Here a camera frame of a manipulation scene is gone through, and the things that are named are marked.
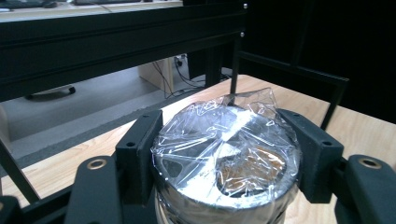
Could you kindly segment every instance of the wooden tabletop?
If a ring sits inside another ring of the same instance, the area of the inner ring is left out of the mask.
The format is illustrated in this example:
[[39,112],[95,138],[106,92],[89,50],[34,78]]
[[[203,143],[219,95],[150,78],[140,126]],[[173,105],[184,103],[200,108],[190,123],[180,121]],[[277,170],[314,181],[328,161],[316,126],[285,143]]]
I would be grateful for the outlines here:
[[[228,94],[230,85],[231,80],[227,80],[164,107],[163,122],[166,123],[180,109],[191,103]],[[297,112],[317,125],[323,120],[329,103],[254,77],[239,75],[236,92],[256,91],[267,87],[273,89],[279,108]],[[115,145],[132,124],[133,121],[26,167],[23,171],[40,197],[49,196],[73,183],[78,165],[83,161],[94,156],[111,155]],[[395,124],[338,106],[327,133],[344,145],[345,158],[353,154],[364,154],[378,158],[396,170]],[[18,197],[22,206],[28,204],[8,176],[2,178],[2,182],[5,195]],[[333,197],[330,204],[310,204],[299,192],[287,210],[285,223],[336,223],[334,202]]]

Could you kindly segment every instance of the plastic wrap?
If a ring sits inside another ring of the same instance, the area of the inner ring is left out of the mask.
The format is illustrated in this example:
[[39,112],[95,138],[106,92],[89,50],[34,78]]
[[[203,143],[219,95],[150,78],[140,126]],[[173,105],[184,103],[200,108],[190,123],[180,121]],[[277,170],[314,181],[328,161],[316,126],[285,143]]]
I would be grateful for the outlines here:
[[275,223],[297,192],[301,151],[271,89],[184,108],[152,153],[158,200],[176,223]]

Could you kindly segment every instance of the wooden table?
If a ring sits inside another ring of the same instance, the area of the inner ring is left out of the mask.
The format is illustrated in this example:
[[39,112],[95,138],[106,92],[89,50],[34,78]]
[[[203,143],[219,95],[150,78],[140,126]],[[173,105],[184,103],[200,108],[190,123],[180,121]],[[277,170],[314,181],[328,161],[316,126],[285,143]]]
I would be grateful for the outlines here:
[[[229,93],[230,84],[230,80],[224,81],[164,107],[163,121],[168,121],[176,112],[191,103]],[[273,89],[278,107],[304,115],[317,125],[321,123],[329,105],[327,102],[254,77],[238,77],[237,92],[255,91],[266,87]],[[42,198],[51,195],[73,183],[80,163],[94,156],[111,155],[115,145],[132,124],[133,121],[26,167],[23,171]],[[385,161],[396,169],[396,139],[393,137],[396,125],[338,106],[327,132],[345,146],[344,157],[365,154]],[[15,195],[22,205],[27,204],[7,176],[2,182],[4,194]],[[288,208],[285,223],[336,223],[333,209],[334,199],[331,204],[310,204],[304,195],[299,193]]]

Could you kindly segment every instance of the gray floor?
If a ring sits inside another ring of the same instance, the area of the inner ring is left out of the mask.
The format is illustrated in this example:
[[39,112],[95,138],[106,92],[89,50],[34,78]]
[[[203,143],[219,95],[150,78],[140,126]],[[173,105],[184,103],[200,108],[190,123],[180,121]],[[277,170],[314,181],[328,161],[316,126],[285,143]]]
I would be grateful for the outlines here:
[[[179,70],[188,76],[185,63]],[[191,87],[180,79],[176,69],[174,81],[176,90]],[[202,86],[204,82],[193,84]],[[74,94],[65,91],[2,103],[7,112],[11,154],[16,160],[165,101],[164,92],[139,77],[135,67],[73,86],[77,90]]]

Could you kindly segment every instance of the floor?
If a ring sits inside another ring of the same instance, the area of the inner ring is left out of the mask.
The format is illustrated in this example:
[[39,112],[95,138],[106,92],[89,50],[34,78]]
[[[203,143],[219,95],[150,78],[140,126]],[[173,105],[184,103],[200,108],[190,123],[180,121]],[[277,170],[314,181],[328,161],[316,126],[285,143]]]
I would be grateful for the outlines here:
[[[187,63],[176,69],[175,90],[188,92],[193,86],[203,86],[203,77],[187,84],[180,78],[188,77]],[[25,157],[41,148],[62,142],[121,118],[141,108],[165,101],[165,94],[139,77],[137,68],[130,68],[73,84],[76,93],[68,91],[35,95],[32,100],[18,98],[3,102],[7,112],[14,159]]]

